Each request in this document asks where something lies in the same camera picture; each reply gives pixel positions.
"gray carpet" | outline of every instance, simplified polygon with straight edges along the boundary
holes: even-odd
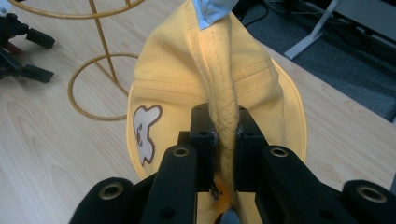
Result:
[[[285,15],[279,11],[284,11],[280,4],[267,8],[256,5],[247,11],[242,23],[248,24],[247,30],[256,39],[283,54],[310,34],[320,14]],[[262,16],[265,16],[262,20],[255,21]],[[323,37],[293,61],[392,122],[396,116],[396,45],[378,40],[375,35],[365,35],[337,20],[328,22],[323,33]],[[396,194],[396,177],[391,191]]]

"cap seam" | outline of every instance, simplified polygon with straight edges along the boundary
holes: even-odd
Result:
[[[196,96],[196,97],[205,98],[205,97],[203,97],[201,95],[192,94],[192,93],[185,92],[185,91],[167,91],[167,90],[159,90],[159,89],[155,89],[155,88],[138,87],[136,85],[134,85],[134,88],[136,90],[140,89],[140,90],[145,90],[145,91],[163,91],[163,92],[171,92],[171,93],[174,93],[174,94],[184,94],[184,95],[190,95],[190,96]]]
[[[249,69],[250,67],[257,65],[257,64],[266,63],[266,62],[270,62],[270,61],[271,61],[271,59],[266,59],[266,60],[262,60],[262,61],[259,61],[259,62],[256,62],[256,63],[251,63],[250,65],[248,65],[246,67],[243,67],[243,68],[240,68],[239,70],[236,70],[235,74],[239,74],[239,73],[241,73],[241,72]]]
[[[190,83],[177,83],[177,82],[169,82],[169,81],[163,81],[163,80],[152,80],[152,79],[143,79],[143,78],[137,78],[134,80],[136,81],[142,81],[142,82],[155,82],[155,83],[162,83],[162,84],[170,84],[170,85],[175,85],[175,86],[184,86],[184,87],[193,87],[196,89],[202,89],[199,86],[192,85]]]
[[[202,76],[202,74],[204,72],[203,72],[203,70],[201,68],[201,65],[198,63],[198,59],[197,59],[197,55],[195,54],[195,50],[193,50],[194,49],[194,45],[192,44],[191,34],[190,34],[190,21],[189,21],[189,15],[187,14],[187,7],[188,7],[188,4],[190,4],[190,3],[191,2],[187,2],[186,1],[186,3],[184,4],[184,8],[183,8],[184,9],[185,22],[186,22],[186,35],[189,38],[188,47],[189,47],[191,56],[194,59],[195,65],[197,66],[197,68],[198,68],[198,70],[199,70],[199,72],[201,73],[201,76]]]
[[[153,95],[150,95],[150,97],[148,97],[146,94],[139,94],[139,93],[135,92],[134,93],[134,97],[136,97],[136,96],[137,97],[142,97],[142,98],[149,98],[150,100],[162,100],[162,101],[165,101],[165,102],[182,103],[182,104],[185,104],[185,105],[190,105],[191,104],[191,100],[174,100],[174,99],[170,99],[170,98],[166,98],[165,99],[164,97],[153,96]],[[191,95],[191,96],[203,99],[204,101],[206,100],[206,98],[201,97],[201,96],[196,96],[196,95]]]
[[[252,74],[252,75],[250,75],[250,76],[248,76],[248,77],[244,77],[244,78],[242,78],[242,79],[236,81],[235,84],[237,84],[238,82],[244,81],[246,78],[259,75],[261,72],[262,72],[262,71],[260,71],[260,72],[258,72],[258,73],[255,73],[255,74]],[[253,88],[257,87],[257,86],[260,86],[260,85],[262,85],[262,84],[264,84],[264,83],[267,83],[267,82],[269,82],[269,81],[271,81],[271,80],[274,80],[274,79],[276,79],[276,76],[265,77],[265,78],[264,78],[262,81],[260,81],[260,82],[254,82],[254,83],[252,83],[252,85],[248,85],[247,88],[246,88],[246,91],[248,91],[248,90],[250,90],[250,89],[253,89]]]

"screw hole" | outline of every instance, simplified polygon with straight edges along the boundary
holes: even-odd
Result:
[[[109,183],[101,188],[99,197],[103,200],[111,200],[120,196],[123,192],[123,185],[120,182]]]
[[[183,148],[183,147],[175,148],[173,150],[173,154],[176,157],[185,157],[185,156],[189,155],[189,153],[190,153],[189,150],[186,148]]]
[[[387,197],[374,188],[368,186],[359,186],[357,187],[357,191],[361,197],[370,202],[385,203],[387,201]]]
[[[285,149],[278,147],[271,148],[270,152],[276,157],[287,157],[289,155]]]

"cap stitching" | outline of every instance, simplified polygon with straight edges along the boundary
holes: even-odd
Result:
[[[141,93],[134,93],[134,97],[136,97],[136,96],[137,97],[142,97],[142,98],[148,98],[148,96],[146,94],[141,94]],[[205,98],[201,97],[201,96],[196,96],[196,95],[192,95],[192,96],[197,97],[197,98],[202,98],[202,99],[205,100]],[[174,103],[182,103],[182,104],[186,104],[186,105],[190,105],[191,104],[191,100],[175,100],[175,99],[172,99],[172,98],[164,99],[163,97],[152,96],[152,95],[149,97],[149,99],[152,99],[152,100],[163,100],[163,101],[174,102]]]
[[[204,72],[203,72],[203,70],[202,70],[200,64],[198,63],[197,57],[196,57],[196,55],[195,55],[195,51],[192,50],[192,49],[194,48],[194,45],[192,44],[191,34],[190,34],[190,32],[189,32],[189,30],[190,30],[190,21],[189,21],[189,16],[188,16],[188,14],[187,14],[187,6],[188,6],[188,4],[190,4],[190,3],[191,3],[191,2],[186,2],[186,4],[184,4],[184,16],[185,16],[185,18],[186,18],[186,34],[187,34],[187,37],[189,38],[189,44],[190,44],[190,48],[191,48],[191,49],[190,49],[190,51],[191,51],[191,56],[192,56],[192,58],[194,59],[195,65],[197,66],[199,72],[200,72],[201,75],[202,75]]]
[[[240,72],[243,72],[244,70],[247,70],[248,68],[250,68],[250,67],[252,67],[254,65],[257,65],[259,63],[266,63],[266,62],[269,62],[269,61],[271,61],[271,59],[266,59],[266,60],[263,60],[263,61],[260,61],[260,62],[251,63],[250,65],[248,65],[246,67],[243,67],[243,68],[240,68],[239,70],[235,71],[235,73],[238,74]]]
[[[270,81],[270,80],[272,80],[272,79],[274,79],[274,78],[268,77],[268,78],[266,78],[265,80],[263,80],[263,81],[261,81],[261,82],[256,82],[256,83],[254,83],[253,85],[250,85],[250,86],[247,88],[247,90],[250,90],[250,89],[252,89],[252,88],[255,88],[255,87],[257,87],[257,86],[260,86],[261,84],[264,84],[264,83],[266,83],[266,82],[268,82],[268,81]]]
[[[241,81],[243,81],[243,80],[245,80],[245,79],[247,79],[247,78],[249,78],[249,77],[257,76],[257,75],[261,74],[262,72],[264,72],[264,71],[266,71],[266,70],[268,70],[268,69],[270,69],[270,68],[271,68],[271,67],[267,67],[267,68],[264,68],[263,70],[260,70],[259,72],[250,74],[250,75],[248,75],[247,77],[243,77],[243,78],[241,78],[241,79],[235,81],[235,83],[241,82]],[[267,77],[265,77],[265,80],[264,80],[264,81],[268,81],[268,79],[272,79],[272,78],[275,78],[275,77],[276,77],[276,76],[267,76]]]
[[[163,83],[163,84],[170,84],[170,85],[177,85],[177,86],[185,86],[185,87],[194,87],[194,88],[197,88],[197,89],[201,89],[201,87],[192,85],[190,83],[177,83],[177,82],[169,82],[169,81],[162,81],[162,80],[150,80],[150,79],[142,79],[142,78],[137,78],[134,81],[156,82],[156,83]]]
[[[197,94],[191,94],[191,93],[186,93],[184,91],[165,91],[165,90],[159,90],[159,89],[154,89],[154,88],[144,88],[144,87],[136,87],[136,89],[140,89],[140,90],[147,90],[147,91],[163,91],[163,92],[171,92],[171,93],[175,93],[175,94],[185,94],[185,95],[190,95],[190,96],[196,96],[196,97],[202,97],[201,95],[197,95]]]

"yellow cap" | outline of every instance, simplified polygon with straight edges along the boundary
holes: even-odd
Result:
[[[305,161],[301,97],[288,74],[233,14],[200,30],[187,0],[152,32],[135,67],[126,132],[141,178],[158,171],[179,132],[190,130],[191,109],[203,103],[209,104],[219,136],[217,184],[229,194],[218,202],[200,194],[197,221],[213,223],[230,204],[238,207],[242,222],[259,218],[252,197],[238,197],[232,189],[238,106],[248,109],[270,145],[288,147]],[[252,211],[254,216],[243,215]]]

